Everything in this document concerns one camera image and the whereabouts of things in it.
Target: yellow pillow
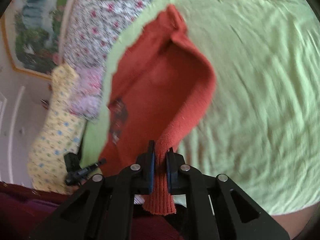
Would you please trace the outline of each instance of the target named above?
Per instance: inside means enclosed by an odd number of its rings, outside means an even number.
[[[29,151],[28,173],[37,190],[71,193],[64,184],[67,174],[63,156],[77,153],[85,126],[85,119],[65,111],[71,87],[78,74],[63,64],[52,71],[52,97],[44,127]]]

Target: light green fabric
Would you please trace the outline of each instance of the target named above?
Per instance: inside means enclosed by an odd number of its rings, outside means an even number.
[[[320,201],[320,24],[305,0],[154,0],[109,55],[104,107],[88,125],[83,163],[105,144],[118,60],[169,3],[217,77],[206,115],[178,152],[205,174],[226,173],[270,214]]]

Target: dark red fabric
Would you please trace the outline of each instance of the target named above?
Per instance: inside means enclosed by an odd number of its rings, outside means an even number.
[[[53,192],[36,191],[36,194],[33,192],[35,191],[30,188],[0,183],[1,239],[27,240],[36,225],[50,215],[48,208],[41,210],[39,206],[28,204],[31,200],[62,203],[68,197]],[[183,240],[163,217],[139,210],[139,208],[134,209],[131,240]]]
[[[214,87],[212,66],[188,39],[182,16],[169,5],[144,27],[113,76],[102,173],[119,173],[146,151],[149,140],[156,141],[154,190],[145,197],[144,208],[153,214],[175,213],[167,190],[165,153],[198,124]]]

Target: orange knit fabric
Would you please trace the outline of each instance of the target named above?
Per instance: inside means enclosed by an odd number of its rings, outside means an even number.
[[[212,98],[215,76],[208,60],[186,36],[173,5],[144,27],[127,49],[113,76],[108,142],[100,158],[105,176],[119,173],[156,141],[154,190],[144,208],[175,213],[166,182],[165,153],[197,125]]]

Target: painting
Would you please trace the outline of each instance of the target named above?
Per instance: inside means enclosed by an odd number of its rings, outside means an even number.
[[[12,68],[50,79],[58,64],[60,27],[67,0],[12,0],[2,34]]]

